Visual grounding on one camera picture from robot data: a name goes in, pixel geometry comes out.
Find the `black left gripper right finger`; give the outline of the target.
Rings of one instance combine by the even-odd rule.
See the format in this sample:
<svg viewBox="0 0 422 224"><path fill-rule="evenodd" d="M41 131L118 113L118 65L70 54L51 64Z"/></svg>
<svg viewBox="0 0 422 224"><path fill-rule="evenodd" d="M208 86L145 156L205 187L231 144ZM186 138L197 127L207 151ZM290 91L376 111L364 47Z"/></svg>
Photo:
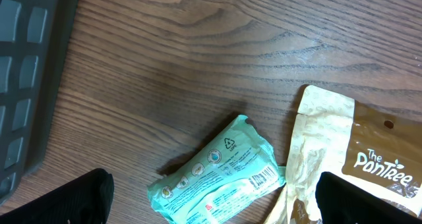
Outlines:
<svg viewBox="0 0 422 224"><path fill-rule="evenodd" d="M316 202L324 224L421 224L421 220L363 189L323 172Z"/></svg>

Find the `green flushable wipes pack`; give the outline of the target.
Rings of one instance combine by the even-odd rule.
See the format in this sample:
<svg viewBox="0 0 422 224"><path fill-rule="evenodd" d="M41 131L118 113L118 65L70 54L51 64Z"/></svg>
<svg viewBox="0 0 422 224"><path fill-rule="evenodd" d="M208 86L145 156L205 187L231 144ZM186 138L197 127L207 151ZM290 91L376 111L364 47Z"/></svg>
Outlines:
<svg viewBox="0 0 422 224"><path fill-rule="evenodd" d="M152 209L169 223L224 223L286 183L273 146L238 115L191 160L148 187Z"/></svg>

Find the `brown mixed nuts bag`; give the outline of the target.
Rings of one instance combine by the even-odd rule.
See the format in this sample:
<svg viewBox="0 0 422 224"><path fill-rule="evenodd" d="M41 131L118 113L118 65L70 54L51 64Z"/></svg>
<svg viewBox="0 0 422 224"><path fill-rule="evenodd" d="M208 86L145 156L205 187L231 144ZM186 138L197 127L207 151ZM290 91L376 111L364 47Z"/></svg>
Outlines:
<svg viewBox="0 0 422 224"><path fill-rule="evenodd" d="M374 196L383 216L421 219L421 123L373 109L316 86L305 87L286 164L286 185L267 223L326 223L321 202L351 198L337 188L318 196L326 175Z"/></svg>

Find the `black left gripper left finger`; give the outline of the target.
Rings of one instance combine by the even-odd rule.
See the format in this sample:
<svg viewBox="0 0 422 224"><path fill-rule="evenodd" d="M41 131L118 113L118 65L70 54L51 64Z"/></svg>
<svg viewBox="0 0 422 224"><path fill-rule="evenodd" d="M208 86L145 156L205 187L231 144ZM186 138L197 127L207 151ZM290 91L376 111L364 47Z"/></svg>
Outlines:
<svg viewBox="0 0 422 224"><path fill-rule="evenodd" d="M1 224L105 224L111 211L111 173L94 169L1 216Z"/></svg>

